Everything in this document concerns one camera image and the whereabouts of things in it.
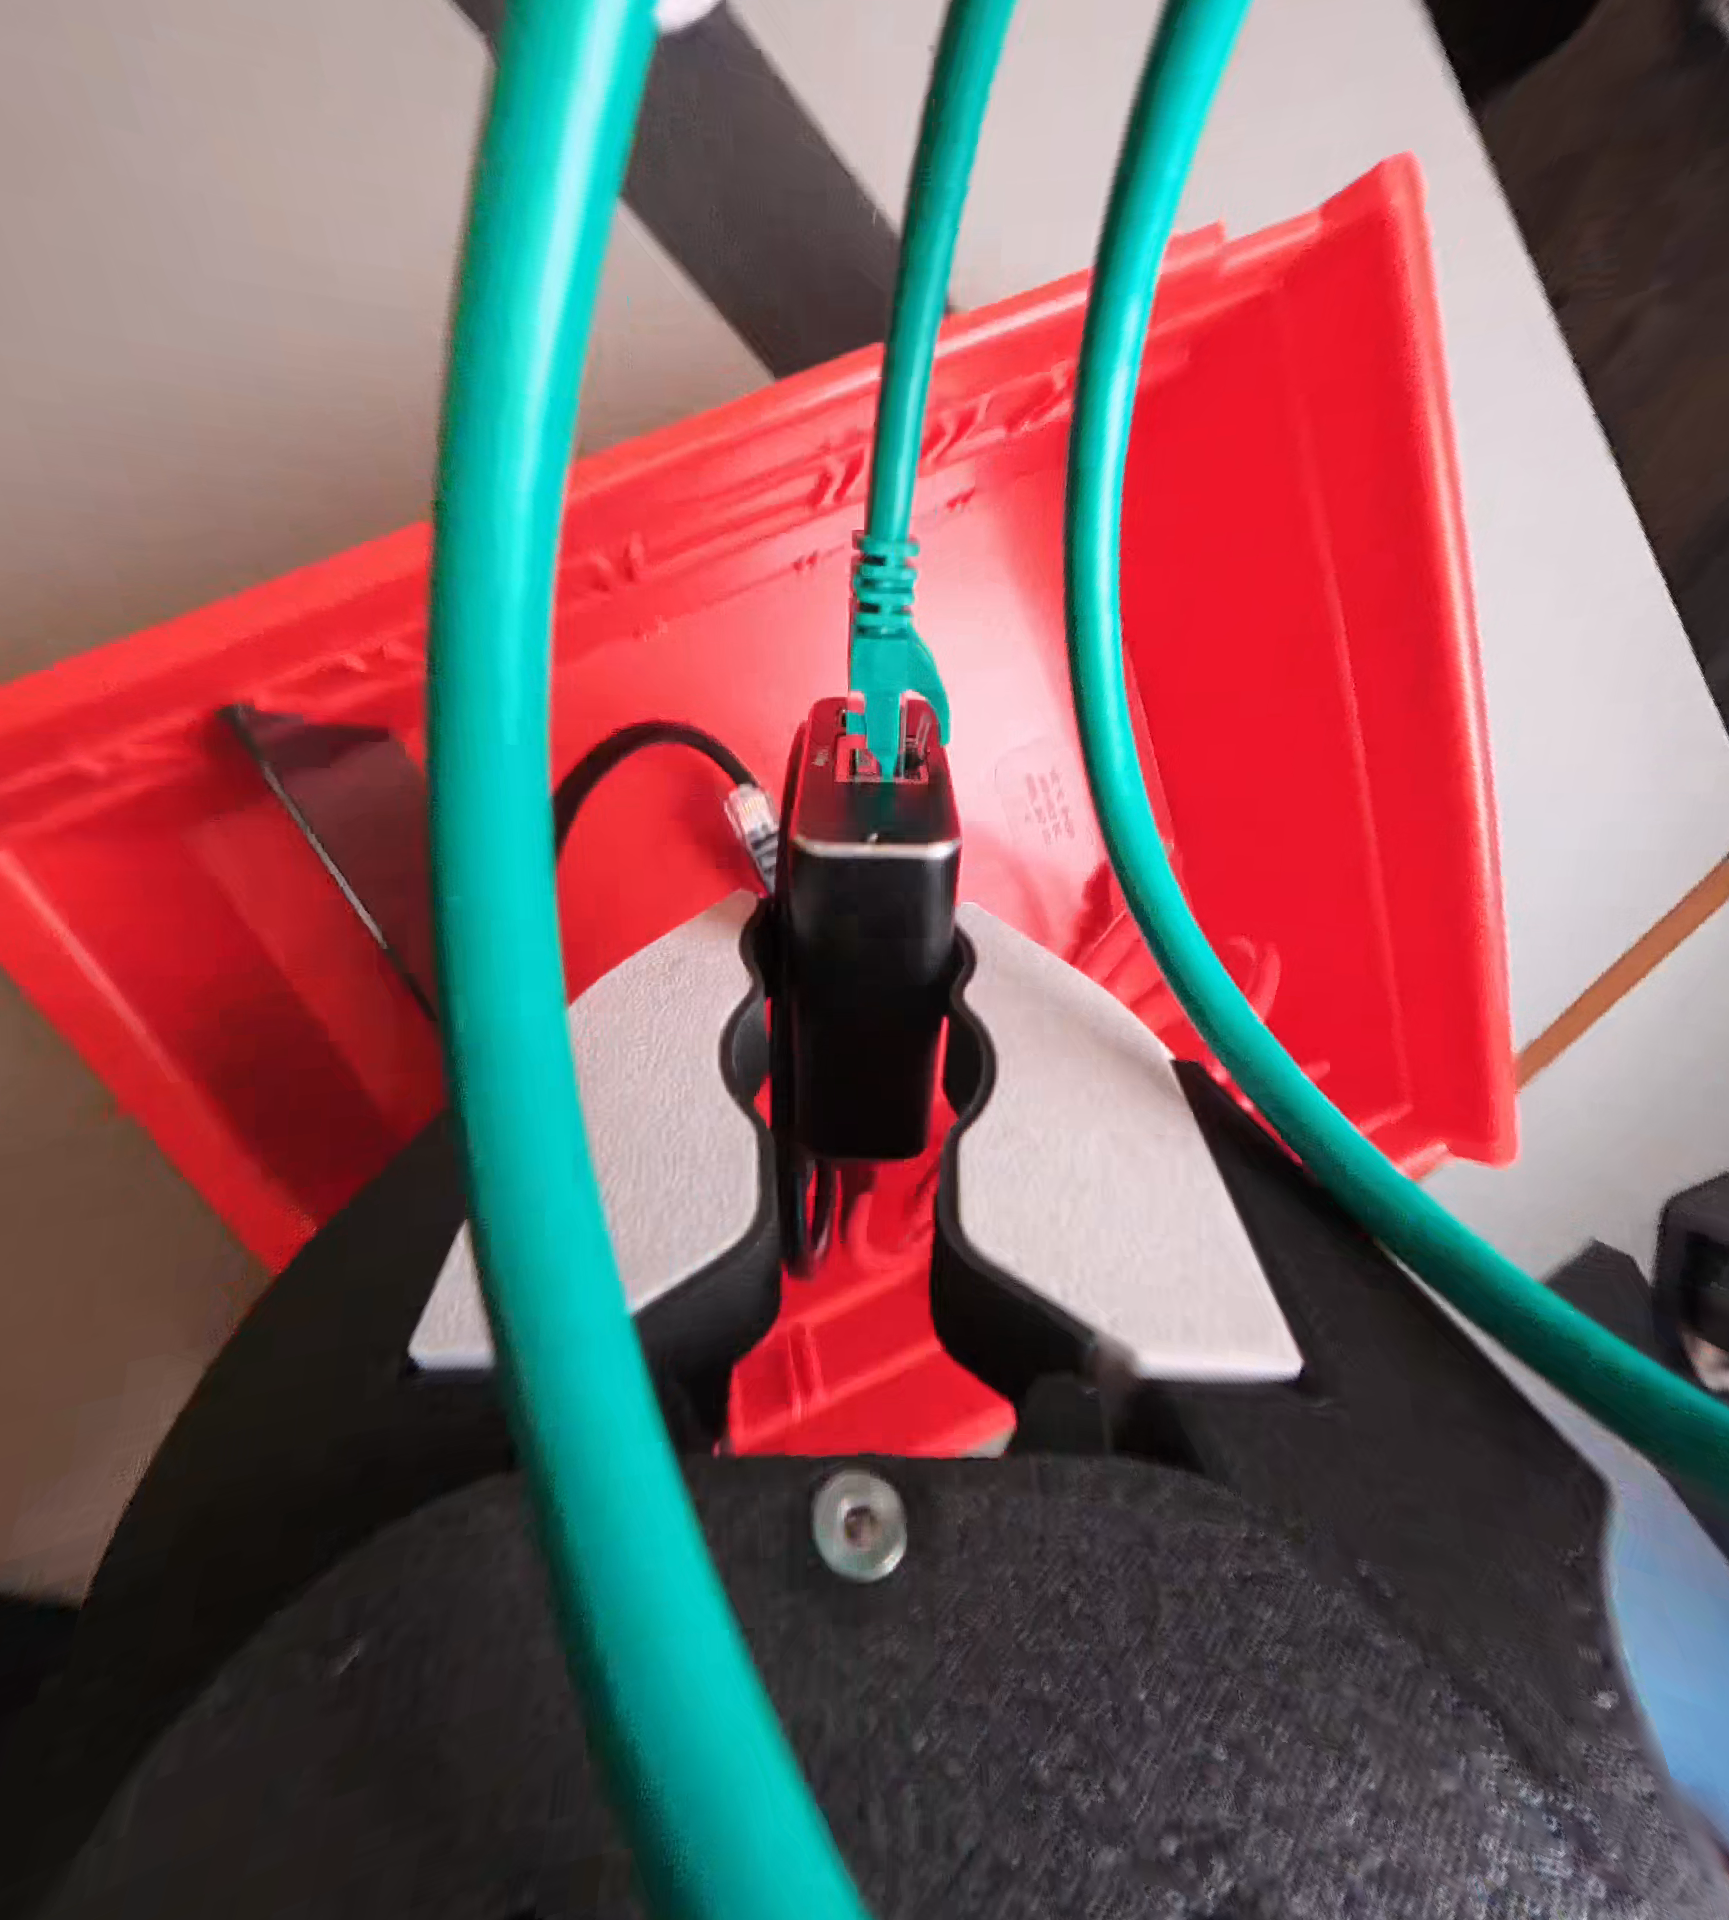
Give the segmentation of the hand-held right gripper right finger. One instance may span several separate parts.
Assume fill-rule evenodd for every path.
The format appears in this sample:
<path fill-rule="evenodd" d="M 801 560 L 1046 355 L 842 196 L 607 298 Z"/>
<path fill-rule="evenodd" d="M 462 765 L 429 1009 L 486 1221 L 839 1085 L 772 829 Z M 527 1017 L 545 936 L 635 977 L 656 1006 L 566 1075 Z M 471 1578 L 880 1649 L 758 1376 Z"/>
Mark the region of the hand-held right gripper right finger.
<path fill-rule="evenodd" d="M 1164 1042 L 980 904 L 957 921 L 930 1317 L 1004 1399 L 1257 1387 L 1303 1353 Z"/>

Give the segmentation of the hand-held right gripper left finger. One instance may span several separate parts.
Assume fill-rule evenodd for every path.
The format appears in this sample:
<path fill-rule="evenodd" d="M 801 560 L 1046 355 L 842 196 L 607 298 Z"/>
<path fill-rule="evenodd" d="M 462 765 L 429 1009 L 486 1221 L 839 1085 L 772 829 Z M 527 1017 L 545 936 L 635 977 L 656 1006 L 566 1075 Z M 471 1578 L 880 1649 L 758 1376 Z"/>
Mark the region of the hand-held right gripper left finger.
<path fill-rule="evenodd" d="M 730 1371 L 781 1307 L 781 1192 L 753 891 L 730 891 L 568 1009 L 624 1307 L 656 1371 Z"/>

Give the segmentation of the black ethernet adapter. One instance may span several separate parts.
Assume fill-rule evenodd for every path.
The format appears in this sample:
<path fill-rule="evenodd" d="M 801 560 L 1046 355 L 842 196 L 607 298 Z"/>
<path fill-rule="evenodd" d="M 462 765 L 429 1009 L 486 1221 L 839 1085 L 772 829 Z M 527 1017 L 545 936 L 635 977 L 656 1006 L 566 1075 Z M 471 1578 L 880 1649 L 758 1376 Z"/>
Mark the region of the black ethernet adapter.
<path fill-rule="evenodd" d="M 932 711 L 880 759 L 846 695 L 816 701 L 788 761 L 777 1062 L 796 1145 L 824 1163 L 927 1149 L 957 950 L 964 833 Z"/>

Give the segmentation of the small red plastic bin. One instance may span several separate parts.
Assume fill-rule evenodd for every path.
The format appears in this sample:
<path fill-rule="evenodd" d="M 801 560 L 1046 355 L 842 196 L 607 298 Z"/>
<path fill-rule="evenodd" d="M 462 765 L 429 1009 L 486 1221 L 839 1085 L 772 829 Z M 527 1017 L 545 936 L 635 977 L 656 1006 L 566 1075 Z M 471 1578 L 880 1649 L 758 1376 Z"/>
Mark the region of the small red plastic bin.
<path fill-rule="evenodd" d="M 1083 787 L 1062 502 L 1088 281 L 946 323 L 917 622 L 951 704 L 962 891 L 1214 1066 Z M 770 787 L 844 683 L 880 355 L 579 460 L 551 765 L 643 722 Z M 0 687 L 0 964 L 278 1271 L 441 1111 L 436 1020 L 226 724 L 355 728 L 421 849 L 415 525 Z M 1122 491 L 1122 654 L 1191 912 L 1274 1040 L 1404 1172 L 1506 1163 L 1516 1071 L 1426 184 L 1382 157 L 1251 236 L 1167 245 Z"/>

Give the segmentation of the black bin divider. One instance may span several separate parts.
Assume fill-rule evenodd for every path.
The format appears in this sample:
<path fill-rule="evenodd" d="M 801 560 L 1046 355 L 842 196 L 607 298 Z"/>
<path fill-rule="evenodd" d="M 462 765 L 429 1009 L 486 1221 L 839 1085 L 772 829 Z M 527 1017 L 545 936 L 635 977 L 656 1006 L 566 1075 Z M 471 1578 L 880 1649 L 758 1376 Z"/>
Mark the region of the black bin divider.
<path fill-rule="evenodd" d="M 431 801 L 406 741 L 378 724 L 226 704 L 253 756 L 339 894 L 429 1020 L 441 1020 L 431 894 Z"/>

